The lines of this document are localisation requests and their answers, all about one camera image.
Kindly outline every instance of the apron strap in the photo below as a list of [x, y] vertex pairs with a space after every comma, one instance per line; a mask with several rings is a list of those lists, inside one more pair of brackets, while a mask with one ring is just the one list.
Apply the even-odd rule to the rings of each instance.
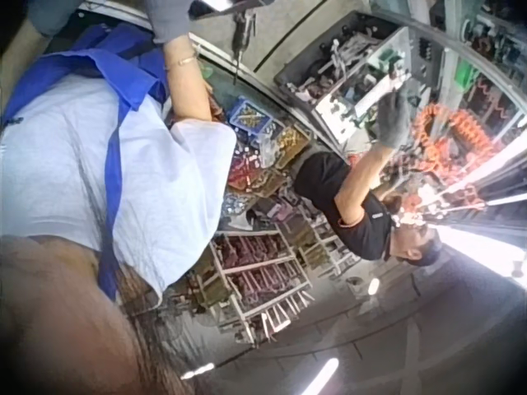
[[99, 261], [99, 272], [97, 283], [99, 288], [112, 301], [117, 298], [117, 273], [119, 262], [114, 251], [114, 225], [121, 195], [123, 193], [123, 172], [121, 168], [121, 148], [119, 141], [119, 129], [123, 124], [130, 106], [123, 100], [119, 100], [119, 114], [117, 127], [112, 132], [108, 141], [108, 151], [105, 162], [105, 192], [106, 192], [106, 236], [103, 243], [102, 254]]

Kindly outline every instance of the work glove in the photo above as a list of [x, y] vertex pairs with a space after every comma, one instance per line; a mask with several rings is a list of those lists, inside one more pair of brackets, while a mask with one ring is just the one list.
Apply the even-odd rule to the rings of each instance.
[[190, 31], [189, 9], [193, 0], [145, 0], [156, 44], [187, 35]]
[[379, 100], [377, 124], [378, 141], [383, 146], [398, 150], [406, 144], [410, 134], [410, 109], [407, 89], [403, 85], [396, 92], [390, 92]]
[[30, 0], [27, 17], [44, 37], [52, 37], [68, 23], [81, 3], [82, 0]]

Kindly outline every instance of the person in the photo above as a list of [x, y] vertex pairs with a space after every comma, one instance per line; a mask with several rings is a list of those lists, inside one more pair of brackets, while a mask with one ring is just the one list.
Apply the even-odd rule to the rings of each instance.
[[[93, 26], [3, 109], [0, 364], [29, 393], [192, 393], [152, 309], [217, 228], [236, 135], [212, 122], [191, 2], [146, 0], [160, 48]], [[71, 3], [34, 0], [25, 26], [54, 34]]]
[[371, 190], [389, 158], [408, 139], [408, 102], [404, 88], [380, 99], [378, 141], [353, 168], [333, 152], [307, 151], [295, 164], [293, 188], [326, 216], [335, 234], [361, 258], [377, 260], [390, 256], [415, 266], [433, 264], [441, 251], [436, 230], [424, 226], [394, 226], [390, 212], [400, 209], [394, 185]]

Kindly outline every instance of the blue tray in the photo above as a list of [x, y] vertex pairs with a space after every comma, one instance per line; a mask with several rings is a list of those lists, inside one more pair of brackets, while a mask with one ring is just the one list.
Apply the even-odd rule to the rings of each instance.
[[[242, 122], [242, 118], [240, 118], [244, 116], [242, 113], [246, 109], [252, 109], [259, 117], [258, 123], [254, 125], [253, 127], [245, 125]], [[230, 112], [230, 117], [229, 117], [229, 123], [232, 126], [240, 130], [243, 130], [244, 132], [247, 132], [249, 135], [258, 134], [262, 132], [272, 121], [273, 121], [273, 117], [265, 113], [265, 111], [261, 110], [257, 105], [254, 105], [252, 102], [250, 102], [243, 96], [240, 96], [238, 98], [235, 106], [232, 108]]]

